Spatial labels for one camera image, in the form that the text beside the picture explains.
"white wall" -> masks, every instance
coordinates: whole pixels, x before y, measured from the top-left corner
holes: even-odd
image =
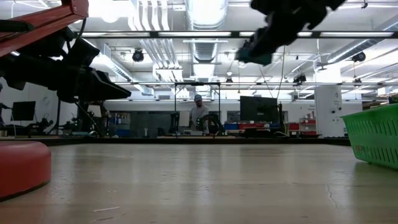
[[[19,101],[36,101],[35,115],[38,121],[45,116],[48,121],[52,120],[54,123],[57,119],[58,97],[56,91],[50,91],[46,87],[38,86],[31,83],[26,83],[25,88],[20,91],[8,87],[5,79],[0,79],[3,89],[0,93],[0,102],[6,106],[12,107],[13,102]],[[69,103],[62,102],[60,112],[60,124],[65,124],[66,121],[72,118],[72,113],[77,114],[77,107]],[[5,124],[18,124],[26,126],[33,121],[11,121],[11,110],[2,110],[2,118]]]
[[[218,102],[204,102],[210,111],[218,111]],[[177,111],[190,111],[195,104],[193,102],[177,102]],[[174,102],[170,101],[107,101],[105,107],[109,111],[174,111]],[[227,111],[239,111],[239,102],[221,102],[221,122],[227,119]],[[298,122],[311,111],[315,110],[315,103],[291,102],[283,103],[283,110],[288,112],[288,122]],[[362,111],[361,102],[343,103],[343,114],[351,114]]]

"white column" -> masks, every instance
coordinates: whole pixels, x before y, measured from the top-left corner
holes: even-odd
[[[314,79],[317,83],[339,83],[341,82],[340,68],[329,66],[326,70],[316,71]],[[315,108],[318,134],[321,134],[322,138],[343,137],[341,86],[317,86]]]

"ceiling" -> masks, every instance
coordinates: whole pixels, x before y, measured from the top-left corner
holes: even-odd
[[[248,2],[248,0],[229,0],[228,13],[222,30],[256,30],[257,28],[263,27],[265,25],[264,16],[248,7]],[[339,10],[336,12],[331,12],[330,15],[316,28],[316,30],[377,30],[380,25],[383,25],[383,23],[388,20],[396,19],[396,21],[398,21],[398,1],[389,0],[368,2],[369,6],[366,9],[361,9],[360,7],[363,5],[363,0],[347,1],[346,4],[343,5],[343,7],[341,7]],[[170,29],[187,30],[184,1],[169,0],[167,3],[169,5],[168,22]],[[90,8],[91,17],[89,17],[87,20],[85,31],[130,31],[131,28],[128,25],[127,17],[131,14],[131,10],[129,9],[128,4],[129,1],[127,0],[113,1],[112,9],[103,9],[92,5]],[[0,2],[0,19],[8,19],[12,16],[16,17],[43,10],[46,6],[55,7],[59,5],[59,1],[40,2],[31,0],[16,1],[15,3],[14,1],[3,0]],[[114,23],[105,22],[101,18],[101,15],[106,12],[117,14],[119,19]],[[152,13],[149,6],[149,22],[151,16]],[[80,26],[81,23],[77,23],[72,24],[70,27],[74,30],[79,30]],[[317,55],[323,55],[324,57],[327,57],[327,55],[336,52],[337,50],[354,41],[350,39],[320,39],[319,41],[316,39],[299,39],[290,46],[279,48],[277,53],[274,55],[274,63],[271,65],[262,67],[253,63],[249,63],[244,67],[239,68],[238,62],[233,61],[233,55],[242,46],[244,39],[224,40],[226,43],[219,44],[218,55],[215,61],[213,61],[217,65],[215,65],[213,76],[209,78],[209,81],[224,82],[225,78],[228,77],[227,72],[232,72],[231,77],[233,78],[234,82],[263,82],[263,76],[265,76],[267,82],[277,83],[281,81],[281,78],[287,78],[287,80],[291,81],[292,77],[297,75],[297,72],[291,73],[291,71],[303,64],[305,60],[314,58]],[[143,48],[139,39],[100,39],[96,40],[96,43],[100,46],[102,44],[107,44],[112,50],[112,59],[120,63],[131,74],[135,81],[156,81],[152,75],[154,63],[148,57],[148,55],[145,54],[145,49],[143,62],[134,63],[132,60],[132,53],[134,53],[134,49]],[[190,44],[183,43],[182,39],[174,39],[173,44],[175,53],[177,54],[178,62],[183,69],[183,78],[185,81],[192,81],[193,78],[195,78],[195,74],[193,73],[192,69],[193,59],[191,55]],[[363,52],[366,54],[366,60],[360,63],[357,62],[355,64],[355,69],[352,62],[342,61],[338,63],[337,65],[341,70],[343,81],[351,82],[354,75],[358,77],[360,75],[375,72],[384,67],[397,63],[397,46],[398,40],[384,40],[364,50]],[[313,81],[314,70],[313,66],[311,66],[312,63],[313,62],[307,63],[307,65],[303,67],[306,69],[301,70],[301,72],[306,74],[308,82]],[[101,64],[101,62],[94,62],[92,66],[109,72],[112,80],[123,82],[123,79],[120,79],[109,68]],[[383,82],[387,78],[389,78],[388,81],[391,82],[391,80],[394,80],[392,77],[395,76],[398,76],[398,67],[397,69],[392,69],[388,72],[381,72],[380,74],[372,76],[371,78],[364,77],[363,82]],[[250,85],[240,86],[242,89],[250,87],[252,88]],[[371,91],[375,90],[376,88],[376,86],[370,86],[369,88],[364,88],[364,90],[369,90],[369,93],[373,93]],[[138,91],[134,87],[129,87],[129,89],[132,91]]]

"red round base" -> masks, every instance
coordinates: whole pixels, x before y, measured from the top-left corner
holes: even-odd
[[[0,141],[0,201],[51,179],[51,152],[40,142]]]

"person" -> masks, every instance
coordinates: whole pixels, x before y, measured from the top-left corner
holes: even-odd
[[[11,109],[11,108],[0,103],[0,128],[5,127],[4,120],[2,119],[2,115],[1,115],[3,109]]]
[[[199,130],[199,127],[197,127],[197,124],[196,124],[197,119],[202,118],[204,115],[207,115],[209,113],[209,109],[207,108],[207,106],[203,105],[203,99],[202,99],[201,95],[196,95],[193,100],[195,101],[196,106],[194,106],[191,109],[191,113],[189,116],[190,123],[193,123],[192,129],[194,131],[201,131],[201,130]],[[203,133],[204,134],[209,133],[207,122],[205,122],[205,130],[203,131]]]

